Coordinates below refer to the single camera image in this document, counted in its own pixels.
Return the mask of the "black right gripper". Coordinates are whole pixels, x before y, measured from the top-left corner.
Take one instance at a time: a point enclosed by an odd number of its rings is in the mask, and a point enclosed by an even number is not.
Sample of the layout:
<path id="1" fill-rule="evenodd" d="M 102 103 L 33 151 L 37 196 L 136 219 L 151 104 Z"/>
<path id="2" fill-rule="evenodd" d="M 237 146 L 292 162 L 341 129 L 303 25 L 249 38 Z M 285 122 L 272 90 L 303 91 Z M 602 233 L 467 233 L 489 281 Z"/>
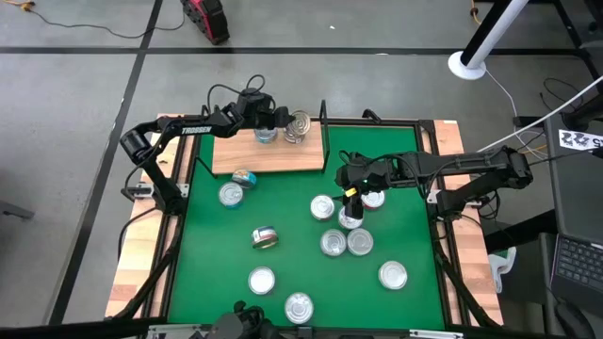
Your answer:
<path id="1" fill-rule="evenodd" d="M 339 151 L 338 155 L 344 165 L 336 170 L 334 182 L 342 189 L 355 188 L 359 193 L 365 194 L 391 187 L 391 164 L 388 160 L 369 158 L 357 152 Z M 344 194 L 342 204 L 346 217 L 364 218 L 364 205 L 360 194 L 353 197 Z"/>

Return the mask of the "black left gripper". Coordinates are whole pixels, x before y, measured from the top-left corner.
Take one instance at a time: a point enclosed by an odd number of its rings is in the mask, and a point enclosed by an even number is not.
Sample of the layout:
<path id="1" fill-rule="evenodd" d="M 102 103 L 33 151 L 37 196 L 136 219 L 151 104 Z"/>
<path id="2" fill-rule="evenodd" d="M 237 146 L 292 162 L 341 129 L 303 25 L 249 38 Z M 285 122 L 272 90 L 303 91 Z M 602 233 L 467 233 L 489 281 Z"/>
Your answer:
<path id="1" fill-rule="evenodd" d="M 244 89 L 238 95 L 235 112 L 243 118 L 243 129 L 286 128 L 294 116 L 286 106 L 273 108 L 273 98 L 259 89 Z"/>

